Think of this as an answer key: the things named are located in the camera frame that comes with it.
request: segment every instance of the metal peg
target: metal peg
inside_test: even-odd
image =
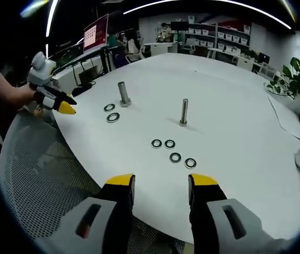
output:
[[[128,97],[127,89],[125,87],[124,82],[119,82],[118,83],[118,88],[119,88],[119,93],[120,96],[122,97],[122,100],[120,101],[121,107],[128,107],[131,105],[131,100]]]
[[[187,126],[187,112],[188,112],[188,99],[183,100],[183,107],[182,107],[182,117],[180,120],[180,126]]]

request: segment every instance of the monitor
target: monitor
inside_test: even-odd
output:
[[[108,17],[102,16],[84,29],[84,52],[107,43]]]
[[[258,63],[263,63],[265,62],[266,64],[269,64],[270,61],[270,57],[268,57],[267,55],[260,53],[258,56]]]

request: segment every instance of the ceiling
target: ceiling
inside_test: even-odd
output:
[[[97,15],[110,13],[109,22],[115,30],[123,30],[137,25],[139,17],[159,15],[169,12],[210,13],[226,15],[263,25],[276,33],[290,32],[273,19],[248,8],[212,0],[181,0],[162,3],[139,9],[123,15],[124,11],[156,2],[156,0],[113,0],[112,4],[101,4],[106,0],[59,0],[52,21],[50,36],[45,38],[50,1],[27,19],[19,16],[20,11],[31,0],[0,1],[0,19],[4,27],[1,36],[5,40],[2,58],[5,61],[17,63],[26,59],[31,60],[38,51],[45,51],[45,44],[50,47],[50,54],[56,51],[57,45],[67,41],[76,42],[83,35],[83,29],[92,23]],[[287,10],[279,1],[237,0],[263,10],[283,22],[289,24],[293,30],[300,30],[300,1],[289,0],[297,10],[295,23]]]

